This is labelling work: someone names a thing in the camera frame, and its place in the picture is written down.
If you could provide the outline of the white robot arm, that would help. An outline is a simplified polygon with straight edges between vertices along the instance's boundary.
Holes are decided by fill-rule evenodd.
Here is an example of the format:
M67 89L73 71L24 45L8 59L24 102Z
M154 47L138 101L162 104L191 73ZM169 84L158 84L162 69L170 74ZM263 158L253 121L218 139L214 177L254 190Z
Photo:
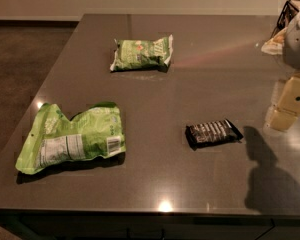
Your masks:
M278 17L271 37L261 51L280 56L285 66L293 69L286 80L274 87L266 125L287 131L300 117L300 0L287 0Z

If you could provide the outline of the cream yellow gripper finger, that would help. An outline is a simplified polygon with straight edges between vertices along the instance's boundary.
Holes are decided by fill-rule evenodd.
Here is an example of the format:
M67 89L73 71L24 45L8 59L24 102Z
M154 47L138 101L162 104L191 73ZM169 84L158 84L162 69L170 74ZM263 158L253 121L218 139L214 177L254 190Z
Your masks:
M265 124L273 130L285 132L299 117L300 71L275 83Z

